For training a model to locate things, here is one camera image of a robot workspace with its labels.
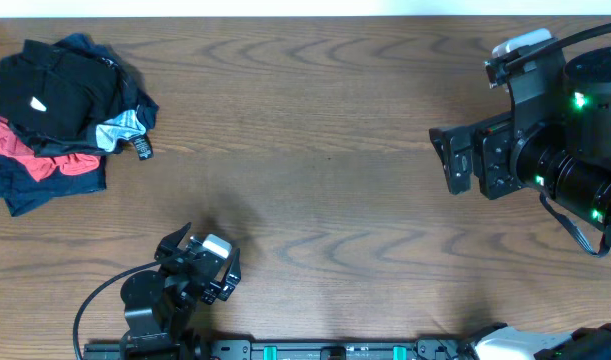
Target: wood grain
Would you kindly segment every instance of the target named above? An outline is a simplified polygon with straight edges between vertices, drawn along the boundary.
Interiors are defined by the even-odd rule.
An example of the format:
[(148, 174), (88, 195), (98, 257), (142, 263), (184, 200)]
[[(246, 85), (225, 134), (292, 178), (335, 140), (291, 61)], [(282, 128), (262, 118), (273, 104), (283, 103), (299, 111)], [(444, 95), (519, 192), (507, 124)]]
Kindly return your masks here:
[[(581, 254), (533, 191), (449, 195), (427, 134), (508, 109), (482, 69), (496, 44), (608, 21), (0, 20), (0, 58), (25, 38), (88, 33), (161, 106), (155, 157), (109, 159), (106, 192), (18, 219), (0, 202), (0, 359), (71, 359), (85, 297), (151, 261), (186, 221), (242, 249), (243, 281), (196, 315), (203, 331), (406, 338), (495, 320), (543, 332), (611, 322), (611, 262)], [(81, 339), (125, 330), (116, 285), (87, 310)]]

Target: black cloth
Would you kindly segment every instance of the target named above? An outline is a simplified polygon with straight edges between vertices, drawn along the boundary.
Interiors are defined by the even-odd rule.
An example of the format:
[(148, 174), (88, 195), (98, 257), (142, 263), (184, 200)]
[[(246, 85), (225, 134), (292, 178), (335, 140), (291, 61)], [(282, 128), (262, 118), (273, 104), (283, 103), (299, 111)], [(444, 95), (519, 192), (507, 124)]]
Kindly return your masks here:
[[(158, 111), (158, 105), (149, 97), (145, 92), (140, 90), (136, 84), (136, 81), (132, 76), (130, 76), (121, 66), (118, 59), (108, 51), (108, 49), (101, 45), (95, 45), (91, 42), (91, 40), (83, 35), (83, 34), (72, 34), (65, 39), (57, 42), (53, 46), (49, 46), (46, 44), (41, 44), (42, 46), (37, 46), (39, 51), (43, 51), (44, 49), (49, 49), (57, 55), (51, 55), (49, 53), (47, 56), (48, 61), (50, 56), (59, 57), (59, 59), (68, 59), (67, 62), (63, 62), (62, 65), (71, 64), (72, 62), (75, 65), (80, 64), (93, 64), (91, 68), (95, 71), (99, 71), (103, 73), (105, 76), (106, 71), (110, 71), (115, 75), (116, 82), (114, 84), (113, 89), (105, 89), (105, 95), (111, 97), (111, 101), (107, 101), (107, 97), (96, 96), (95, 92), (101, 88), (104, 88), (104, 85), (107, 85), (104, 81), (102, 82), (104, 85), (100, 86), (96, 84), (96, 87), (89, 87), (86, 82), (88, 79), (86, 76), (83, 76), (83, 80), (77, 80), (77, 82), (73, 82), (72, 80), (67, 80), (68, 84), (74, 84), (72, 86), (78, 88), (85, 89), (83, 92), (89, 95), (89, 99), (92, 100), (90, 107), (87, 109), (88, 115), (83, 120), (83, 127), (77, 130), (75, 136), (64, 136), (63, 133), (71, 133), (74, 128), (77, 127), (75, 124), (69, 124), (65, 129), (55, 134), (54, 131), (50, 130), (49, 132), (44, 131), (45, 129), (37, 129), (36, 125), (32, 122), (32, 120), (18, 119), (17, 116), (10, 116), (0, 112), (0, 115), (6, 117), (9, 120), (9, 126), (14, 131), (14, 133), (20, 138), (20, 140), (34, 150), (37, 157), (51, 157), (51, 156), (59, 156), (66, 155), (72, 153), (82, 153), (82, 154), (90, 154), (90, 155), (109, 155), (111, 153), (117, 154), (122, 151), (121, 146), (116, 146), (112, 152), (108, 152), (104, 149), (101, 149), (97, 146), (96, 141), (96, 126), (101, 124), (104, 121), (112, 119), (117, 115), (123, 113), (127, 110), (135, 110), (136, 117), (138, 121), (147, 129), (153, 129), (156, 123), (156, 113)], [(9, 58), (1, 60), (1, 64), (12, 61), (11, 59), (16, 59), (23, 56), (22, 54), (13, 55)], [(47, 70), (47, 73), (54, 72), (55, 70)], [(40, 78), (35, 78), (35, 73), (31, 73), (30, 79), (31, 82), (40, 82)], [(0, 81), (5, 81), (5, 77), (0, 78)], [(15, 94), (13, 91), (13, 86), (8, 87), (7, 85), (3, 85), (3, 88), (7, 90), (3, 95), (0, 94), (0, 102), (4, 102), (5, 98), (17, 99), (22, 97), (21, 91), (19, 94)], [(50, 109), (50, 105), (46, 104), (48, 111)], [(107, 113), (102, 115), (102, 109), (107, 109)], [(51, 127), (60, 127), (60, 125), (50, 124), (46, 126), (48, 128)]]
[(75, 139), (89, 125), (120, 114), (117, 80), (105, 64), (25, 40), (22, 53), (0, 61), (0, 115), (49, 137)]
[(12, 216), (21, 216), (55, 197), (88, 194), (106, 189), (105, 160), (91, 172), (67, 176), (55, 171), (36, 182), (18, 161), (0, 155), (0, 198)]

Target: cable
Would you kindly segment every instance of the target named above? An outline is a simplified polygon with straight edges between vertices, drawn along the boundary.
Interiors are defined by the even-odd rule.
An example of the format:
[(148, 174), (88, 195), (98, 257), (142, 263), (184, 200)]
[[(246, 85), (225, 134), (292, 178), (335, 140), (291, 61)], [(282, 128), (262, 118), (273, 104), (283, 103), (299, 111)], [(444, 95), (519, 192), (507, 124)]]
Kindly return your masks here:
[(576, 226), (576, 224), (574, 224), (574, 222), (570, 220), (567, 216), (556, 212), (556, 210), (554, 210), (552, 205), (550, 205), (547, 202), (547, 196), (545, 196), (544, 193), (541, 193), (541, 195), (539, 196), (539, 200), (541, 201), (541, 204), (543, 204), (543, 207), (545, 208), (545, 210), (547, 210), (550, 214), (552, 214), (552, 216), (556, 220), (558, 220), (558, 222), (561, 223), (561, 225), (563, 225), (565, 230), (567, 230), (567, 232), (572, 236), (574, 241), (576, 241), (576, 243), (587, 254), (593, 257), (597, 257), (597, 258), (602, 258), (603, 256), (607, 255), (610, 248), (609, 246), (607, 246), (607, 244), (605, 244), (605, 235), (603, 235), (603, 238), (601, 239), (601, 244), (598, 249), (598, 252), (594, 251), (592, 244), (590, 244), (590, 242), (587, 240), (587, 238), (585, 237), (581, 229), (579, 229), (578, 226)]
[(534, 51), (533, 53), (527, 54), (514, 61), (511, 61), (507, 63), (505, 68), (507, 69), (508, 72), (511, 72), (513, 70), (516, 70), (522, 67), (523, 65), (527, 64), (528, 62), (536, 59), (537, 57), (547, 55), (553, 51), (560, 50), (564, 47), (567, 47), (567, 46), (570, 46), (570, 45), (573, 45), (573, 44), (576, 44), (581, 41), (591, 39), (597, 36), (609, 34), (609, 33), (611, 33), (611, 23), (581, 31), (579, 33), (576, 33), (574, 35), (568, 36), (564, 39), (561, 39), (549, 45), (546, 45)]
[(74, 328), (72, 330), (72, 333), (73, 333), (72, 337), (73, 337), (73, 340), (74, 340), (74, 355), (76, 355), (76, 360), (83, 360), (83, 354), (81, 353), (81, 347), (78, 344), (78, 325), (81, 322), (81, 317), (83, 317), (83, 312), (87, 308), (87, 305), (89, 305), (89, 303), (92, 302), (92, 300), (94, 300), (96, 295), (98, 295), (101, 291), (105, 290), (106, 287), (112, 285), (117, 280), (120, 280), (121, 278), (124, 278), (125, 276), (137, 273), (139, 271), (143, 271), (145, 269), (154, 267), (156, 265), (162, 265), (162, 264), (168, 263), (170, 261), (176, 260), (177, 258), (187, 254), (187, 252), (189, 250), (190, 249), (187, 249), (187, 250), (185, 250), (183, 252), (180, 252), (178, 254), (174, 254), (174, 255), (168, 256), (168, 257), (163, 258), (161, 260), (154, 261), (154, 262), (151, 262), (149, 264), (137, 266), (137, 267), (135, 267), (133, 269), (124, 271), (124, 272), (114, 276), (113, 278), (105, 281), (101, 286), (99, 286), (98, 288), (96, 288), (96, 290), (94, 290), (91, 294), (89, 294), (87, 299), (85, 299), (85, 301), (83, 302), (81, 307), (78, 309), (78, 313), (76, 313), (76, 318), (74, 319)]

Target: pile of clothes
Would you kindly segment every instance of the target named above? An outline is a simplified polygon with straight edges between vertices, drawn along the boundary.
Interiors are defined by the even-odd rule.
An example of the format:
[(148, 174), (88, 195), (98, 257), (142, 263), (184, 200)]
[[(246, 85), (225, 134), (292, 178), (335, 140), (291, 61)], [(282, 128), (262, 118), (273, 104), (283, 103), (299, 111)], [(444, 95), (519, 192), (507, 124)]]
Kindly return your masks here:
[(0, 198), (20, 216), (54, 197), (105, 190), (126, 142), (141, 160), (158, 106), (106, 47), (83, 34), (26, 40), (0, 61)]

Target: wooden table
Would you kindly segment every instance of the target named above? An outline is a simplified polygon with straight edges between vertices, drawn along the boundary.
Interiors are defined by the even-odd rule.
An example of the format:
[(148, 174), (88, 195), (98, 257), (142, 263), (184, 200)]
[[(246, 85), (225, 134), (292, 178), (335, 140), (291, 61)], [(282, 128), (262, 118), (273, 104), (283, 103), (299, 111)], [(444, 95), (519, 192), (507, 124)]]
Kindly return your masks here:
[[(541, 332), (610, 322), (611, 262), (582, 254), (534, 191), (450, 195), (427, 133), (509, 109), (482, 67), (498, 43), (608, 21), (0, 20), (0, 58), (25, 38), (88, 33), (161, 106), (155, 157), (111, 157), (104, 193), (14, 219), (0, 201), (0, 359), (71, 359), (85, 297), (187, 221), (242, 249), (243, 281), (201, 308), (202, 331), (412, 338), (495, 320)], [(126, 331), (119, 289), (89, 307), (82, 342)]]

